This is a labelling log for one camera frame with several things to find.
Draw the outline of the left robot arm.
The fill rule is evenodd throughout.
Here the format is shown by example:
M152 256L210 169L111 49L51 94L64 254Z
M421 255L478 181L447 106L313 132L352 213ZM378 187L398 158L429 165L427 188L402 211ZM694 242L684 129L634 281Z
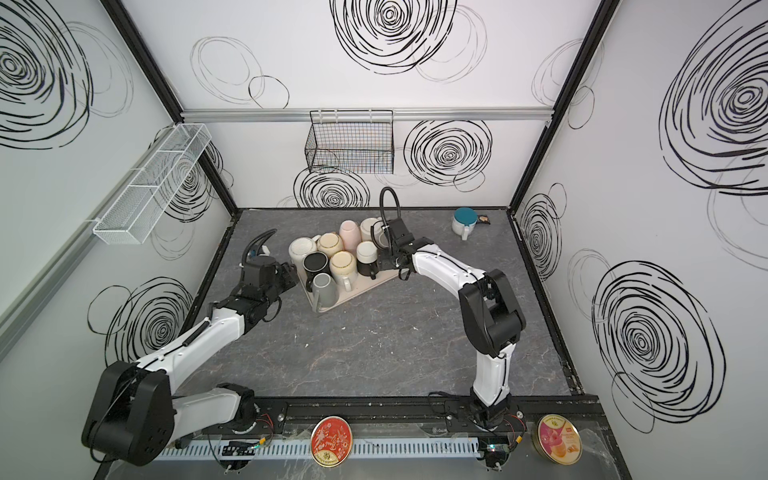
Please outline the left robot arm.
M90 454L135 466L152 462L169 444L214 425L249 432L258 419L252 389L221 383L195 395L176 390L225 346L265 321L298 283L296 267L259 255L241 262L240 281L194 329L134 362L115 361L102 373L81 434Z

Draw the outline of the cream speckled mug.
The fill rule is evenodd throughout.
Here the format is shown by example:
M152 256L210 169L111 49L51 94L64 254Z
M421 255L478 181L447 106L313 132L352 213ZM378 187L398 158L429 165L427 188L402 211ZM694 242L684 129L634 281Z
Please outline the cream speckled mug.
M338 287L352 292L358 278L356 257L348 251L341 251L330 259L330 268Z

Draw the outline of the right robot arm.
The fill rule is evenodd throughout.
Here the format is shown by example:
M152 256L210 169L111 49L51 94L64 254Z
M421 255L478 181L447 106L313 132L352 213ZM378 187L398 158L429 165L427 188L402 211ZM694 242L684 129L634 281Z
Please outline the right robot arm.
M471 267L444 252L432 240L415 238L398 217L383 221L387 239L383 263L401 279L415 273L443 287L458 300L463 328L476 350L476 374L470 390L472 421L491 429L509 409L512 355L526 327L517 297L498 270Z

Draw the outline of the grey mug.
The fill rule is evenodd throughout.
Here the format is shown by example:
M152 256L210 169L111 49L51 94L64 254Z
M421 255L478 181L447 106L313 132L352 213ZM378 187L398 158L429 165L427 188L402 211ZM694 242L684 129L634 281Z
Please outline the grey mug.
M312 308L315 312L332 308L339 299L338 286L328 273L317 274L311 284Z

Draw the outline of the black and white mug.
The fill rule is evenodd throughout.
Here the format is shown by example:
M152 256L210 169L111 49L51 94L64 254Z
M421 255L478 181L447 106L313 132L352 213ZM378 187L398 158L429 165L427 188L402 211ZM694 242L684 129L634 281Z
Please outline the black and white mug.
M360 275L375 280L379 272L378 248L372 241L362 241L356 247L357 271Z

